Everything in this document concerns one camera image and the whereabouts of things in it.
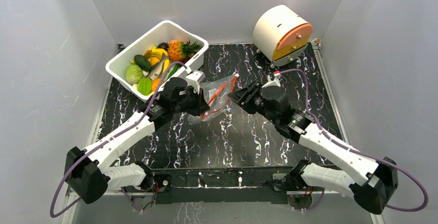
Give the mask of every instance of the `marble table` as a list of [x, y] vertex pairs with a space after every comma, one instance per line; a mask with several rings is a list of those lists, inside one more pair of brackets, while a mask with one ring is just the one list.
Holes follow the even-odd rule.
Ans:
[[[206, 81], [238, 73], [236, 87], [253, 80], [267, 81], [276, 70], [300, 68], [309, 81], [311, 111], [322, 126], [341, 137], [329, 96], [312, 46], [294, 62], [271, 69], [268, 60], [256, 53], [252, 44], [210, 45], [200, 68]], [[304, 109], [305, 91], [301, 76], [289, 73], [280, 80], [291, 104]], [[112, 80], [98, 139], [126, 121], [142, 104], [115, 79]], [[188, 114], [175, 115], [172, 121], [122, 154], [114, 165], [142, 161], [151, 168], [219, 168], [241, 166], [294, 166], [301, 159], [331, 164], [323, 156], [283, 138], [274, 126], [259, 114], [251, 116], [229, 102], [224, 113], [210, 122], [191, 125]]]

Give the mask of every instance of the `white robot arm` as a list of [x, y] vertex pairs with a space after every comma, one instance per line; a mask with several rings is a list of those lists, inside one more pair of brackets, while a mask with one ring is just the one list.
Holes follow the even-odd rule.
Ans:
[[[280, 134], [323, 155], [340, 170], [302, 160], [281, 180], [273, 177], [273, 188], [281, 191], [319, 186], [354, 198], [365, 210], [381, 214], [398, 187], [397, 170], [350, 152], [355, 149], [334, 135], [331, 138], [348, 149], [327, 139], [312, 116], [290, 105], [280, 88], [279, 76], [279, 72], [272, 73], [265, 85], [255, 81], [228, 96], [249, 114], [263, 115]], [[384, 160], [395, 164], [390, 158]]]
[[[376, 161], [351, 153], [326, 139], [311, 116], [289, 104], [287, 96], [279, 87], [277, 77], [278, 75], [272, 74], [264, 86], [259, 82], [252, 82], [228, 96], [246, 112], [262, 114], [275, 125], [280, 134], [320, 153], [340, 170], [328, 169], [303, 160], [289, 173], [283, 173], [280, 177], [275, 177], [276, 179], [273, 175], [270, 186], [275, 191], [302, 190], [308, 186], [323, 187], [354, 198], [367, 211], [380, 214], [397, 188], [397, 172]], [[119, 167], [112, 167], [111, 164], [136, 142], [169, 122], [174, 114], [187, 112], [199, 116], [208, 111], [209, 106], [199, 86], [203, 78], [203, 73], [199, 71], [187, 76], [186, 80], [171, 78], [153, 100], [146, 118], [143, 118], [144, 111], [149, 102], [102, 140], [82, 150], [77, 147], [70, 150], [67, 154], [66, 172], [87, 151], [109, 141], [74, 168], [66, 182], [86, 203], [96, 201], [106, 190], [126, 186], [135, 186], [145, 191], [156, 186], [157, 190], [160, 189], [159, 192], [170, 191], [172, 177], [168, 173], [152, 170], [143, 163]], [[133, 123], [137, 125], [125, 131]]]

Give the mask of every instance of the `transparent bag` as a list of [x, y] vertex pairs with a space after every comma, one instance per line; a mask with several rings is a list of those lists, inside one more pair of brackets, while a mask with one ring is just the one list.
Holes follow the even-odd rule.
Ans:
[[204, 99], [210, 106], [210, 110], [204, 112], [200, 117], [190, 115], [188, 119], [189, 123], [196, 124], [200, 122], [208, 122], [214, 117], [220, 115], [228, 104], [228, 93], [233, 91], [237, 77], [239, 77], [239, 75], [234, 74], [213, 82], [201, 83], [200, 86], [204, 91]]

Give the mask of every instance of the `white cylindrical device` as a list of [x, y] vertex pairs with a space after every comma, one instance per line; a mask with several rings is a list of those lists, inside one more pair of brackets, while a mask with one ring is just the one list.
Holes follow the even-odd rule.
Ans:
[[306, 49], [313, 27], [287, 6], [265, 12], [253, 32], [254, 45], [275, 66], [283, 66]]

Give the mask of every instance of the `white plastic tray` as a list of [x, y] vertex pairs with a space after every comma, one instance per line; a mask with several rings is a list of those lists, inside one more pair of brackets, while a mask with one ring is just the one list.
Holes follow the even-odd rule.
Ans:
[[[146, 50], [151, 49], [153, 46], [158, 45], [161, 42], [170, 42], [172, 40], [178, 40], [186, 42], [190, 40], [191, 43], [198, 42], [202, 45], [202, 48], [196, 53], [185, 65], [191, 68], [192, 71], [199, 69], [204, 63], [204, 53], [208, 49], [208, 42], [201, 37], [187, 32], [185, 29], [176, 23], [166, 20], [150, 31], [146, 32], [135, 42], [129, 45], [126, 49], [116, 55], [106, 64], [106, 71], [110, 73], [116, 80], [118, 80], [128, 91], [135, 94], [139, 99], [144, 102], [149, 99], [150, 96], [144, 96], [133, 88], [125, 80], [125, 70], [131, 64], [130, 61], [134, 59], [135, 55], [142, 55]], [[172, 77], [185, 78], [187, 73], [184, 67], [181, 67]]]

